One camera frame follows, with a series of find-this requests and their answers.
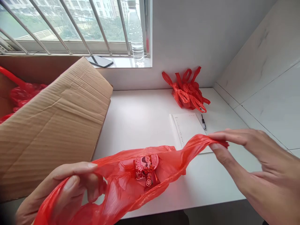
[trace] pen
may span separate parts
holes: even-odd
[[[203,115],[201,114],[201,116],[202,116],[203,129],[206,130],[206,124],[205,124],[205,121],[203,119]]]

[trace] hand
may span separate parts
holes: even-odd
[[[210,145],[241,193],[269,225],[300,224],[300,159],[276,144],[265,132],[226,130],[209,137],[243,145],[262,164],[247,172],[220,144]]]
[[[93,173],[96,168],[97,164],[89,162],[64,164],[57,167],[22,202],[16,213],[16,224],[32,224],[46,197],[60,182],[71,176],[63,187],[51,216],[51,220],[56,224],[67,224],[81,207],[86,189],[89,202],[94,202],[105,192],[105,181]]]

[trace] window sill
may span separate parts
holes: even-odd
[[[152,67],[152,62],[150,58],[145,57],[145,63],[143,65],[137,65],[134,62],[132,57],[104,57],[105,59],[113,61],[113,64],[109,68],[150,68]]]

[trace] plastic water bottle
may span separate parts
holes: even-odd
[[[135,0],[128,0],[127,4],[129,8],[128,28],[133,58],[136,63],[143,63],[145,58],[141,21],[138,18]]]

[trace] fingernail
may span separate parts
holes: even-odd
[[[71,176],[68,181],[66,182],[65,186],[63,187],[64,190],[70,189],[76,182],[76,177]]]
[[[213,144],[211,144],[211,145],[209,145],[209,146],[210,146],[210,148],[211,148],[212,150],[215,150],[215,149],[218,149],[218,148],[219,148],[218,144],[216,144],[216,143],[213,143]]]
[[[89,168],[94,168],[94,167],[97,167],[98,165],[97,164],[94,164],[94,163],[89,163],[87,165]]]
[[[99,191],[98,189],[96,189],[94,192],[94,201],[97,200],[98,197],[99,197]]]

